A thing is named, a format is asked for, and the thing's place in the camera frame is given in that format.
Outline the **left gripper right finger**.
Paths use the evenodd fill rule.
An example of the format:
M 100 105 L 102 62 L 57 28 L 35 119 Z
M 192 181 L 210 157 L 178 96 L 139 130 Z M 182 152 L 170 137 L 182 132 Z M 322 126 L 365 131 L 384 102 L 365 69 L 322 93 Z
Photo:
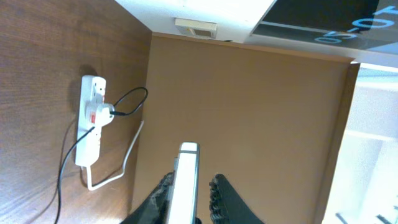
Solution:
M 216 174 L 210 186 L 210 218 L 216 224 L 264 224 L 223 174 Z

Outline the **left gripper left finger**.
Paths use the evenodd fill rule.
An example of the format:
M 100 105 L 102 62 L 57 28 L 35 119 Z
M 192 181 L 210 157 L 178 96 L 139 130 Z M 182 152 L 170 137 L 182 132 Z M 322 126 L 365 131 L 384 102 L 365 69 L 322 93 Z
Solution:
M 163 224 L 169 206 L 174 173 L 167 173 L 149 196 L 121 224 Z

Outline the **black Galaxy smartphone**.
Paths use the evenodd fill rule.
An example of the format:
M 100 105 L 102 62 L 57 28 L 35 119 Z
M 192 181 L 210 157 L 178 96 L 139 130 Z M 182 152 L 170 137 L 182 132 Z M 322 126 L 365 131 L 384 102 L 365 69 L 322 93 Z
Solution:
M 197 215 L 200 145 L 183 142 L 175 159 L 174 176 L 169 193 L 165 222 L 193 224 Z

